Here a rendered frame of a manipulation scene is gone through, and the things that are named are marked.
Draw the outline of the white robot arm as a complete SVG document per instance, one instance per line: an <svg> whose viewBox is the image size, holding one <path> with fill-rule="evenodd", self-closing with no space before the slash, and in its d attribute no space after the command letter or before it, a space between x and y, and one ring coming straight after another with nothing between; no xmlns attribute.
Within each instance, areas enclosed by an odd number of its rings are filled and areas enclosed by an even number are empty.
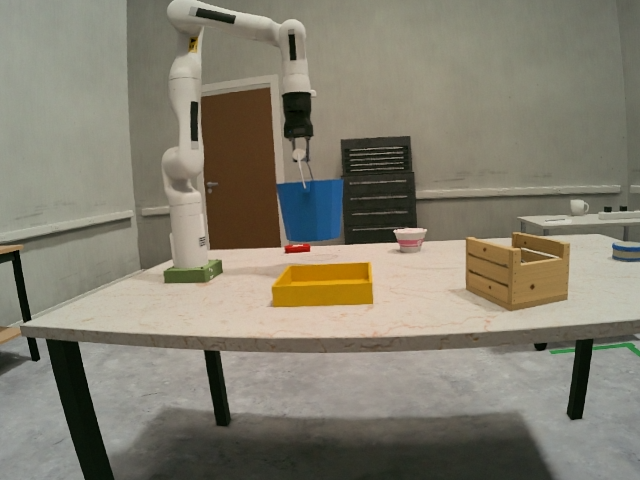
<svg viewBox="0 0 640 480"><path fill-rule="evenodd" d="M304 26L294 19L281 25L266 17L226 10L196 0L172 1L167 8L167 18L177 35L176 57L169 73L168 99L179 126L179 147L164 153L162 176L170 209L173 267L187 269L208 264L201 193L192 187L189 179L200 175L204 166L201 131L204 26L280 48L282 77L308 75L306 33Z"/></svg>

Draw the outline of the wooden crate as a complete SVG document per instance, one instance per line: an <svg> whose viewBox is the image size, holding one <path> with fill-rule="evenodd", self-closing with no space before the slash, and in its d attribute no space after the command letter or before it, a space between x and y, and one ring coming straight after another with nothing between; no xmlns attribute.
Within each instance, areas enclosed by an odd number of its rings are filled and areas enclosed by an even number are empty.
<svg viewBox="0 0 640 480"><path fill-rule="evenodd" d="M466 290L509 311L568 300L570 243L523 233L508 247L465 239Z"/></svg>

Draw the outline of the small round tin with beige lid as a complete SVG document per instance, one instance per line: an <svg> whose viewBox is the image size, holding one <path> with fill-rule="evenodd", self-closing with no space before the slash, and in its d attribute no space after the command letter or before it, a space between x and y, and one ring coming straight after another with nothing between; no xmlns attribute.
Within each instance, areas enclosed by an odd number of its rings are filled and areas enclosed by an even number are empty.
<svg viewBox="0 0 640 480"><path fill-rule="evenodd" d="M640 243L614 242L612 259L622 262L640 262Z"/></svg>

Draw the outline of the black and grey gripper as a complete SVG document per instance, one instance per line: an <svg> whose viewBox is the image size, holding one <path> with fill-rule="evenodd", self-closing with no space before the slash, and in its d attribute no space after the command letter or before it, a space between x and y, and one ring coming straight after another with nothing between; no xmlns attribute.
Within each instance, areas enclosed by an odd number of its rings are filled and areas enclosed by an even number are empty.
<svg viewBox="0 0 640 480"><path fill-rule="evenodd" d="M289 74L282 77L283 114L285 116L284 138L292 142L292 153L296 149L296 139L306 140L307 161L311 161L310 141L314 136L311 123L311 98L316 91L310 90L306 74Z"/></svg>

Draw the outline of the red rectangular tin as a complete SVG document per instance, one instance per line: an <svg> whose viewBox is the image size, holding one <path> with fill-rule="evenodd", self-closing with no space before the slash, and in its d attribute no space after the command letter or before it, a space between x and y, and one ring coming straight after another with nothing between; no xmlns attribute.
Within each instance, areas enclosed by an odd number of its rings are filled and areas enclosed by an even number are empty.
<svg viewBox="0 0 640 480"><path fill-rule="evenodd" d="M284 247L285 253L310 252L311 248L309 244L287 245Z"/></svg>

